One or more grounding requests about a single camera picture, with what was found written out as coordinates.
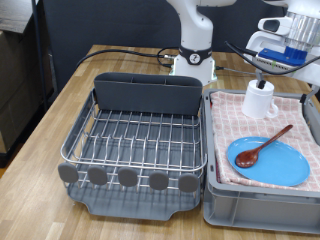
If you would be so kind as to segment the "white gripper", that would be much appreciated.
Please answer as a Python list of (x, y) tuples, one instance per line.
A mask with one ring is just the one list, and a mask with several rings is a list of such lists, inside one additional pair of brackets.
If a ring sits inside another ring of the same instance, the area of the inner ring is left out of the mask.
[[(318, 92), (320, 86), (319, 41), (310, 42), (258, 31), (246, 46), (251, 54), (246, 57), (263, 71), (273, 75), (287, 75), (312, 84), (311, 92), (303, 94), (300, 102), (307, 104)], [(266, 81), (260, 69), (256, 70), (258, 89), (265, 87)]]

